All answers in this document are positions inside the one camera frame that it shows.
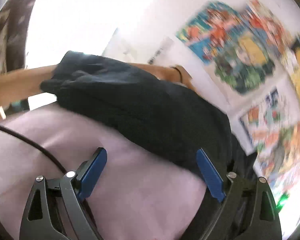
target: black garment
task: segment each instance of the black garment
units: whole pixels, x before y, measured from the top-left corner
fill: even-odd
[[[69,51],[41,84],[61,107],[100,121],[130,141],[201,176],[199,148],[242,177],[254,174],[228,117],[192,90],[117,60]]]

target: metal screw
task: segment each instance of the metal screw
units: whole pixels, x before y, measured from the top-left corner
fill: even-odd
[[[72,178],[72,177],[74,177],[75,176],[75,171],[69,171],[68,173],[67,173],[67,177],[68,178]]]
[[[43,180],[43,176],[42,175],[40,175],[40,176],[37,176],[37,178],[35,179],[37,182],[40,182],[40,181],[42,181]]]
[[[264,177],[260,177],[260,178],[259,178],[259,181],[260,181],[261,183],[266,183],[266,182],[267,182],[267,180],[266,180]]]
[[[228,176],[229,176],[231,179],[235,179],[235,178],[237,177],[237,174],[231,171],[231,172],[228,173]]]

